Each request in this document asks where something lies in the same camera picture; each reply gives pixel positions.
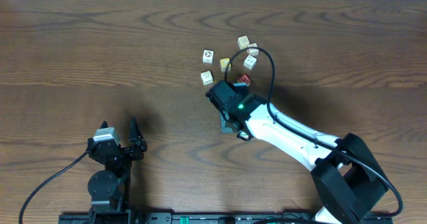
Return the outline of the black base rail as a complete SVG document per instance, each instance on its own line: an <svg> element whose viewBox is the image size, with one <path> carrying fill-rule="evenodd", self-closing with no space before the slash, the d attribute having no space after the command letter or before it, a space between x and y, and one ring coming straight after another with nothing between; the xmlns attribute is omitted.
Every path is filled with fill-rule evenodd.
<svg viewBox="0 0 427 224"><path fill-rule="evenodd" d="M314 215L309 213L256 213L256 214L191 214L191 213L134 213L134 214L62 214L59 224L90 224L90 223L135 223L135 224L250 224L263 219L301 219L313 221Z"/></svg>

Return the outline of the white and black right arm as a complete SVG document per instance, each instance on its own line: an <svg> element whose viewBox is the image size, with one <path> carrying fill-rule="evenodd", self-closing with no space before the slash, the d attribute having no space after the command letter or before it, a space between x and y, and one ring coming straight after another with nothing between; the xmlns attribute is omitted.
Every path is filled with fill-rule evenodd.
<svg viewBox="0 0 427 224"><path fill-rule="evenodd" d="M239 134L277 147L312 176L323 207L318 223L363 223L391 184L365 142L321 133L281 113L257 95L221 95L213 101Z"/></svg>

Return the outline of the white block bird drawing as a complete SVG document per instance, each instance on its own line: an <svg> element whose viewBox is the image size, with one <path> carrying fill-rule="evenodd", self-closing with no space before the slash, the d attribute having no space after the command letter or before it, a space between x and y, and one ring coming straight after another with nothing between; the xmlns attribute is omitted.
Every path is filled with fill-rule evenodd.
<svg viewBox="0 0 427 224"><path fill-rule="evenodd" d="M252 70L257 63L257 59L251 55L248 55L244 60L244 67Z"/></svg>

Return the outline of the yellow top wooden block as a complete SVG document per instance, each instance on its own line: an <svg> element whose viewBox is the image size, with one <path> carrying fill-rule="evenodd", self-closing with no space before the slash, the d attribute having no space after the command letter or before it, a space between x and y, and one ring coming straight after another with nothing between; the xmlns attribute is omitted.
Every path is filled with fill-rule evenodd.
<svg viewBox="0 0 427 224"><path fill-rule="evenodd" d="M230 64L230 58L220 59L220 69L221 72L225 73L226 71L230 71L232 65Z"/></svg>

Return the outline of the white block letter W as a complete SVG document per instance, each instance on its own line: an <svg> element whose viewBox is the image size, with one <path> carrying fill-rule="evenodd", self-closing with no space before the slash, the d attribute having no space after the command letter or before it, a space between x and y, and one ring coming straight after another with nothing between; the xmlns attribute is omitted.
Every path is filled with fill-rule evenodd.
<svg viewBox="0 0 427 224"><path fill-rule="evenodd" d="M214 78L213 78L213 75L211 74L211 71L205 71L200 75L201 75L201 80L203 85L209 85L214 82Z"/></svg>

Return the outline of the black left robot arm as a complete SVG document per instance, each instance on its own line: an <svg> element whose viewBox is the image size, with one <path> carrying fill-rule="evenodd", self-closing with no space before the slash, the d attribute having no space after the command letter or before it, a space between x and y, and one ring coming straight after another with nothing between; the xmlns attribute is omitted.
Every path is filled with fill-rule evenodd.
<svg viewBox="0 0 427 224"><path fill-rule="evenodd" d="M130 121L128 141L131 146L122 147L119 135L105 121L87 140L89 158L104 166L104 170L92 175L87 186L91 208L96 213L118 213L129 206L132 162L142 160L147 151L136 118Z"/></svg>

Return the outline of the tan block letter K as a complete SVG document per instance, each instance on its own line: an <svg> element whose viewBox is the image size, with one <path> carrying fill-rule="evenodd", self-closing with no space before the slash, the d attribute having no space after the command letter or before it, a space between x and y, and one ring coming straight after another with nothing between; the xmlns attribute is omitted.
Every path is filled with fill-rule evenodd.
<svg viewBox="0 0 427 224"><path fill-rule="evenodd" d="M259 53L258 45L256 43L249 44L247 52L248 52L248 55L257 56Z"/></svg>

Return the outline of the tan block top back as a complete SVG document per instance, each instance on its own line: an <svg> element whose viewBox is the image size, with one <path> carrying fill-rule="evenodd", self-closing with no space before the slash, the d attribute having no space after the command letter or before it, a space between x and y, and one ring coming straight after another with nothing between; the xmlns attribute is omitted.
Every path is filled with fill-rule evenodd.
<svg viewBox="0 0 427 224"><path fill-rule="evenodd" d="M245 49L248 47L248 45L250 44L250 40L248 39L247 35L238 37L238 47L240 49Z"/></svg>

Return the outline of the red block letter M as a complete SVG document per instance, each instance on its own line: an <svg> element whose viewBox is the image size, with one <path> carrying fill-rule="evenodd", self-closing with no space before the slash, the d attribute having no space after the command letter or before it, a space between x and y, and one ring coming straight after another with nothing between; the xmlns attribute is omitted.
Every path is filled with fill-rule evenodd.
<svg viewBox="0 0 427 224"><path fill-rule="evenodd" d="M240 75L238 77L238 83L245 83L247 86L250 86L252 80L247 74Z"/></svg>

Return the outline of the white block red circle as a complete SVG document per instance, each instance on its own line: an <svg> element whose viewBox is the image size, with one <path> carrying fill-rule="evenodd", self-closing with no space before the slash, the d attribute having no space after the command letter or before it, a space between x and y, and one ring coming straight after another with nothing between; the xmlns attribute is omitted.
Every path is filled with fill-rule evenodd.
<svg viewBox="0 0 427 224"><path fill-rule="evenodd" d="M211 50L204 50L203 51L203 62L212 64L214 59L214 52Z"/></svg>

